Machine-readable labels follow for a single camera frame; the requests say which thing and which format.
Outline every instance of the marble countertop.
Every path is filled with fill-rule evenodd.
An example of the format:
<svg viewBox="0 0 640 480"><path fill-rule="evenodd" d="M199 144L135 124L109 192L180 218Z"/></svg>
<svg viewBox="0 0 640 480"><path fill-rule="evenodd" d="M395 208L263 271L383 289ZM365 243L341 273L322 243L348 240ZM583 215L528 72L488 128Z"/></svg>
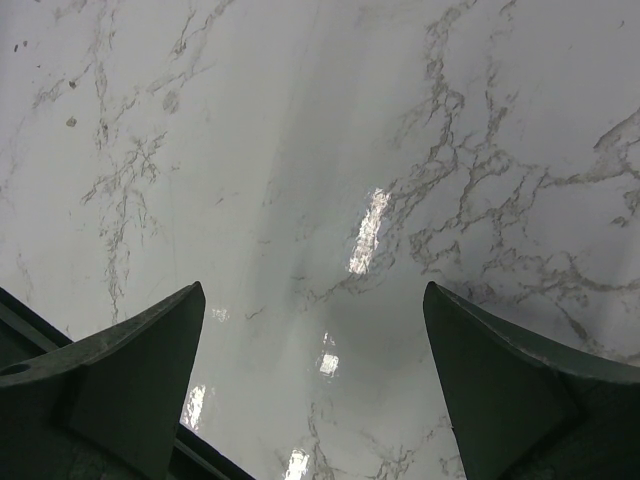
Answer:
<svg viewBox="0 0 640 480"><path fill-rule="evenodd" d="M258 480L464 478L435 280L640 364L635 0L0 3L0 284L200 280L183 422Z"/></svg>

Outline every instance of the white marble tabletop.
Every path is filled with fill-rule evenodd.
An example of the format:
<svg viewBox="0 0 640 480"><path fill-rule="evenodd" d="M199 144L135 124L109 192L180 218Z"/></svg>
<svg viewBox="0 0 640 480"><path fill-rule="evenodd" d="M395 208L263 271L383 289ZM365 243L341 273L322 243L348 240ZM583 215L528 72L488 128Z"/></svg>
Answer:
<svg viewBox="0 0 640 480"><path fill-rule="evenodd" d="M258 480L464 478L429 280L640 361L639 27L637 0L5 0L0 284L79 339L200 280L183 422Z"/></svg>

